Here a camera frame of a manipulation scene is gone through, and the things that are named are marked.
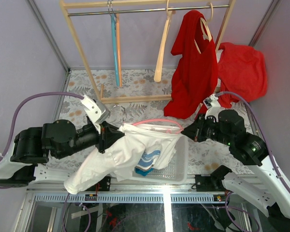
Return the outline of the pink wavy hanger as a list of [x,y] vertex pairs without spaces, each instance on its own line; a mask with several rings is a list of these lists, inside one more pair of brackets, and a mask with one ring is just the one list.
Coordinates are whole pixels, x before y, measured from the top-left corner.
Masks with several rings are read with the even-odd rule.
[[[117,107],[120,107],[121,108],[121,111],[122,111],[122,121],[123,123],[125,123],[125,119],[126,119],[126,108],[123,107],[122,105],[114,105],[113,107],[111,107],[110,109],[110,112],[117,108]],[[139,122],[134,122],[134,123],[131,123],[131,125],[134,125],[134,126],[139,126],[139,125],[150,125],[152,126],[152,122],[168,122],[168,123],[171,123],[171,124],[175,124],[176,125],[176,128],[177,130],[175,129],[171,129],[170,126],[167,126],[167,129],[165,131],[165,133],[168,133],[168,134],[180,134],[184,128],[177,122],[177,121],[174,121],[174,120],[170,120],[170,119],[163,119],[163,118],[154,118],[154,119],[146,119],[146,120],[142,120],[142,121],[139,121]]]

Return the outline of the white t shirt blue print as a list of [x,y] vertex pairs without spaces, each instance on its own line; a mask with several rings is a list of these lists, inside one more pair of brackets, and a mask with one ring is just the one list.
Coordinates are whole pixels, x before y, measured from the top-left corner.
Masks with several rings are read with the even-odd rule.
[[78,170],[64,181],[70,194],[85,191],[108,174],[122,181],[131,178],[135,168],[144,171],[166,168],[181,138],[181,129],[174,126],[125,123],[119,131],[124,133],[122,138],[104,153],[93,149]]

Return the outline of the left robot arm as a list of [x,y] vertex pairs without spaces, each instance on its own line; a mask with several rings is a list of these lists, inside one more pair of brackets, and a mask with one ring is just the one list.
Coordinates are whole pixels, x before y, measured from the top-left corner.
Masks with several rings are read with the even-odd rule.
[[12,141],[7,154],[0,154],[0,189],[64,182],[72,172],[47,167],[50,156],[59,160],[91,146],[104,153],[123,136],[123,132],[107,122],[103,122],[98,131],[91,121],[76,129],[72,122],[64,119],[23,130]]

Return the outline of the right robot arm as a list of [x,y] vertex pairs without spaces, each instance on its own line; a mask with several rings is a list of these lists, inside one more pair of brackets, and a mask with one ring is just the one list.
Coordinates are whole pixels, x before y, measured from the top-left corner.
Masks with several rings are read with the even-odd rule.
[[241,180],[223,166],[218,169],[226,171],[226,174],[211,178],[213,189],[220,191],[225,188],[234,192],[257,207],[266,217],[290,220],[290,186],[285,187],[285,181],[276,172],[278,165],[270,156],[266,143],[246,131],[244,119],[235,110],[223,110],[217,117],[200,114],[181,133],[198,143],[210,139],[226,145],[230,154],[258,177],[266,191],[262,192]]

